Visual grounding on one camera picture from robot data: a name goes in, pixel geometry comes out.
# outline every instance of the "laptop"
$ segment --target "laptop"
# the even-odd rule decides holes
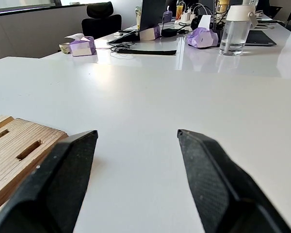
[[[263,31],[250,31],[246,46],[275,46],[277,45],[271,38],[269,38]]]

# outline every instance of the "gray wall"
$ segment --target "gray wall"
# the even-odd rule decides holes
[[[86,6],[0,16],[0,58],[41,58],[56,53],[67,35],[81,33]]]
[[[276,15],[275,19],[287,21],[291,12],[291,0],[270,0],[271,6],[282,6],[283,8]]]

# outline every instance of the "table surface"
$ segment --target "table surface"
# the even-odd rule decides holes
[[[72,57],[61,52],[43,59],[71,61],[73,63],[99,63],[130,67],[151,67],[164,70],[202,71],[207,73],[245,74],[268,77],[291,78],[291,32],[272,24],[274,29],[263,30],[277,43],[275,47],[245,47],[244,54],[238,57],[219,55],[219,49],[198,50],[187,45],[185,35],[173,38],[159,38],[155,41],[136,43],[136,50],[176,50],[174,56],[131,55],[111,53],[98,49],[97,54],[85,57]],[[106,43],[115,36],[109,35],[95,40],[97,48],[108,48]]]
[[[203,232],[178,129],[218,140],[291,226],[291,80],[8,57],[0,114],[98,130],[76,233]]]

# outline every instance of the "white paper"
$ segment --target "white paper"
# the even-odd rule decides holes
[[[83,33],[77,33],[74,35],[66,36],[65,38],[70,38],[70,39],[74,39],[74,40],[81,40],[83,37],[84,37]]]
[[[210,29],[210,19],[211,19],[211,15],[203,15],[198,27],[199,28],[206,28],[207,30]]]

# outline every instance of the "tissue box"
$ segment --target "tissue box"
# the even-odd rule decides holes
[[[154,28],[149,28],[149,29],[139,32],[141,41],[155,40],[160,35],[161,35],[161,30],[158,25]]]
[[[94,55],[96,51],[94,38],[84,36],[80,40],[75,40],[70,43],[70,50],[74,57]]]

